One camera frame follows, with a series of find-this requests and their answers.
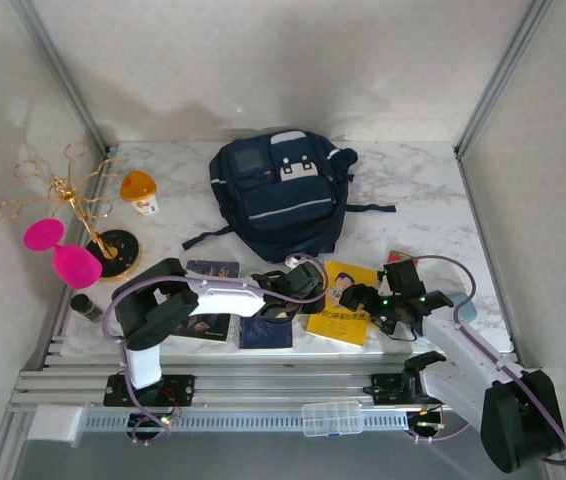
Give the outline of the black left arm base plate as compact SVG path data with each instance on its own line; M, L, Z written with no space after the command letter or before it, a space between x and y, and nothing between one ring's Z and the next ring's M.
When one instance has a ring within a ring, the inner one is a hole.
M135 389L138 402L144 407L189 407L194 394L192 375L165 375L158 382ZM125 377L122 373L108 377L103 404L106 407L132 407Z

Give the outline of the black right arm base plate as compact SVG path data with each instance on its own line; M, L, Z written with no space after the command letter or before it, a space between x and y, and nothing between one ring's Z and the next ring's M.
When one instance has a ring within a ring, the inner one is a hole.
M370 376L364 392L375 406L408 405L427 408L445 404L460 392L459 382L444 380L428 372L404 370L401 373L381 373Z

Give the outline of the clear plastic organizer box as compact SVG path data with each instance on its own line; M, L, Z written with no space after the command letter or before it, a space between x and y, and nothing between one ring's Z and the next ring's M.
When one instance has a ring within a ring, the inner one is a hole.
M363 431L361 406L357 401L305 404L302 407L305 437L336 437Z

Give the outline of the aluminium corner post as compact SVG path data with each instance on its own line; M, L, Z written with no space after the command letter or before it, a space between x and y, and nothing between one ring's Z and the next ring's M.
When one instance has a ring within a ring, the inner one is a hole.
M553 3L554 0L529 1L503 55L498 61L467 124L454 146L454 153L459 162L468 154L473 143L478 138Z
M89 141L99 155L105 158L110 153L111 146L99 132L33 0L8 0L8 2L56 82L61 94L87 134Z

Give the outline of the orange lid yogurt cup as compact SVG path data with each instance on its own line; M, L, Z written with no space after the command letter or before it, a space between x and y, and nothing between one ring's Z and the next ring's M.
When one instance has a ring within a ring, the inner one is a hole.
M141 215L151 215L158 211L157 184L145 172L133 170L123 179L120 197Z

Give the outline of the dark book with old man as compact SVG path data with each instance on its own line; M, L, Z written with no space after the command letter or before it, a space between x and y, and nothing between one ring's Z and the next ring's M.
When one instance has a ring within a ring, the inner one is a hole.
M186 269L207 276L238 278L240 264L236 261L189 260ZM231 316L229 314L190 316L181 321L171 335L179 338L226 343L230 321Z

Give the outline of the yellow cartoon cover book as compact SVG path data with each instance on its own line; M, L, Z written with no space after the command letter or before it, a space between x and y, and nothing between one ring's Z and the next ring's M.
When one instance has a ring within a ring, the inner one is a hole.
M377 273L334 260L326 262L325 269L329 276L325 308L320 313L309 316L306 331L312 335L363 346L370 316L361 307L355 311L347 309L340 304L340 300L344 291L353 285L375 287Z

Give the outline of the pink goblet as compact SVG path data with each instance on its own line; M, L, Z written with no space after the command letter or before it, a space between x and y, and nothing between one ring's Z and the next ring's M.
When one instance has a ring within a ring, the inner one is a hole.
M101 276L102 265L85 247L62 244L64 224L55 218L33 223L24 233L24 246L34 252L51 252L51 263L57 276L73 289L85 289Z

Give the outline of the navy blue backpack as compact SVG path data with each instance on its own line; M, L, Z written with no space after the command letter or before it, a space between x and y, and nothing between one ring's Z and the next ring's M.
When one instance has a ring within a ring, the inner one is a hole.
M351 148L303 130L235 140L209 164L210 185L227 226L182 244L189 250L211 236L233 233L261 259L280 263L291 254L332 253L345 214L394 213L394 205L348 202Z

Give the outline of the white foam block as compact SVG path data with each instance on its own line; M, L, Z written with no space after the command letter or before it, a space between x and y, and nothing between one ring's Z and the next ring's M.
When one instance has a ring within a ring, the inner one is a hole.
M82 406L39 405L27 439L74 443L79 435L83 415Z

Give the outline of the blue thread-bound book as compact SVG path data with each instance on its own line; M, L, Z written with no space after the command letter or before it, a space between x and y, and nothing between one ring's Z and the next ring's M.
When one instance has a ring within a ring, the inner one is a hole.
M292 322L282 318L241 318L239 348L242 350L291 349Z

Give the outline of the blue grey pouch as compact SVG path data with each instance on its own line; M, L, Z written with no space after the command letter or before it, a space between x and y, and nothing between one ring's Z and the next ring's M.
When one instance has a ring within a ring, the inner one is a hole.
M449 293L448 297L453 302L453 307L459 307L458 317L467 323L473 322L477 316L477 309L471 300L468 300L468 295L463 292Z

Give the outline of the aluminium rail frame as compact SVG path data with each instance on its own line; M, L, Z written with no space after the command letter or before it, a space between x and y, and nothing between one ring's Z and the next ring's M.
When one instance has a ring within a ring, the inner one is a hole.
M306 403L355 400L372 405L362 392L369 376L402 369L406 354L164 355L165 374L195 377L194 410L294 410ZM121 370L117 354L49 355L39 370L23 370L8 401L11 411L40 404L101 409L110 375Z

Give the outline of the small circuit board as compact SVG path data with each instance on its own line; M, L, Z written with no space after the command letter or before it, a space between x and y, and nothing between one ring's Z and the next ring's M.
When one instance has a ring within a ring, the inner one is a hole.
M171 425L177 419L177 416L168 415L167 413L153 413L153 416L160 420L163 424ZM150 417L135 413L130 414L127 423L128 428L160 428L159 424L152 420Z
M434 435L445 428L444 410L441 408L410 412L407 420L410 429L419 435Z

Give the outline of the small black jar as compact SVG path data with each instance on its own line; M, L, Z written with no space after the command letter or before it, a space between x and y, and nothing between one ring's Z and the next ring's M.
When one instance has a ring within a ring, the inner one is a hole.
M76 294L70 300L71 309L92 323L102 320L103 310L86 294Z

